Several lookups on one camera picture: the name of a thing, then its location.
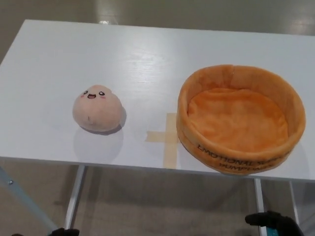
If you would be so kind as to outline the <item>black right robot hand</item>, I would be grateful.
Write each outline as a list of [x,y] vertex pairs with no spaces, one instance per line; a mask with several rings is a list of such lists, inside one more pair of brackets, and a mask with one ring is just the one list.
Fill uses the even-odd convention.
[[245,222],[251,226],[267,227],[276,230],[279,236],[303,236],[298,224],[288,216],[275,211],[258,212],[247,215]]

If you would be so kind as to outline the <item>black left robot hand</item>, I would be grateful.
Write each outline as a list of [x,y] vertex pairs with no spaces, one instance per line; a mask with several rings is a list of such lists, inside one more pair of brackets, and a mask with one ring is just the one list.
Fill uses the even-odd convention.
[[49,236],[79,236],[80,231],[78,229],[65,229],[59,228],[52,231]]

